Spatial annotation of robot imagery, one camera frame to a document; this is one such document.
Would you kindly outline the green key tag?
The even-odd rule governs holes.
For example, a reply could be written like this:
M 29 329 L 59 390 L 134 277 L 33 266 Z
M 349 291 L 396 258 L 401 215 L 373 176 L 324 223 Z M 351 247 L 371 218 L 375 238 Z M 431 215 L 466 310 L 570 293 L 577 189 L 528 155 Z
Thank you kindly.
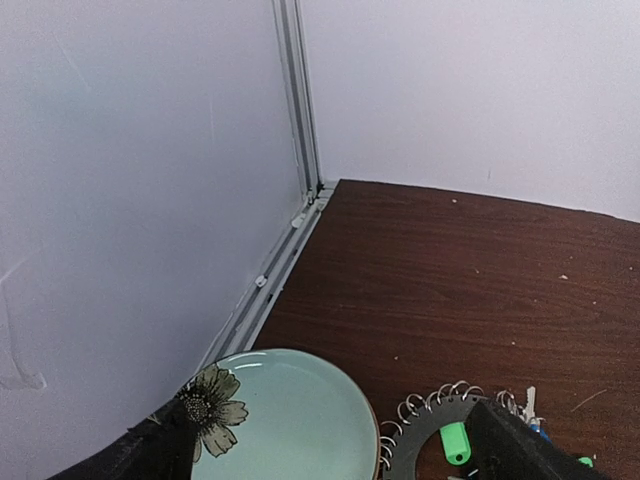
M 471 458 L 471 445 L 462 421 L 453 422 L 439 429 L 439 435 L 447 462 L 461 466 Z

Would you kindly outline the grey disc keyring organizer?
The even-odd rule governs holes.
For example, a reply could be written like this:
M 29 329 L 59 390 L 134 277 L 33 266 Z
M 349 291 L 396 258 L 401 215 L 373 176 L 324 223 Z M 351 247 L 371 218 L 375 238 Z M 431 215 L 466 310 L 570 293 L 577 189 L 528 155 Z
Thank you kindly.
M 454 383 L 445 383 L 427 395 L 409 394 L 397 405 L 397 418 L 381 424 L 378 477 L 380 479 L 416 479 L 418 459 L 425 444 L 434 436 L 440 438 L 439 429 L 445 425 L 458 421 L 465 424 L 472 408 L 480 400 L 497 402 L 517 416 L 527 427 L 552 443 L 542 428 L 543 419 L 535 411 L 536 388 L 534 386 L 527 388 L 525 403 L 519 404 L 508 390 L 502 390 L 490 397 L 484 394 L 481 387 L 466 380 L 459 380 Z M 571 456 L 595 468 L 592 458 Z M 472 452 L 468 462 L 455 467 L 462 470 L 466 479 L 479 479 Z

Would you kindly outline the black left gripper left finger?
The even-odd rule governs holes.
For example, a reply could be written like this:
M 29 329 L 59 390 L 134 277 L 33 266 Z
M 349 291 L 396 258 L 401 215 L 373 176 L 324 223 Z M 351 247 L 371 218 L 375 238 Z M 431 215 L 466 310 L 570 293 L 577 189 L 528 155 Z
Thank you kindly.
M 167 402 L 91 457 L 56 474 L 56 479 L 189 479 L 197 428 L 184 403 Z

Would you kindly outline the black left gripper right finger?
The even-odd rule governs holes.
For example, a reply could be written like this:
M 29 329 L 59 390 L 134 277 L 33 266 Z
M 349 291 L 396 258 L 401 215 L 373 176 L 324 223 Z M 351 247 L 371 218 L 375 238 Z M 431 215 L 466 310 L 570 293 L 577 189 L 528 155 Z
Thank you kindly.
M 480 400 L 465 426 L 479 479 L 606 480 L 527 427 L 493 400 Z

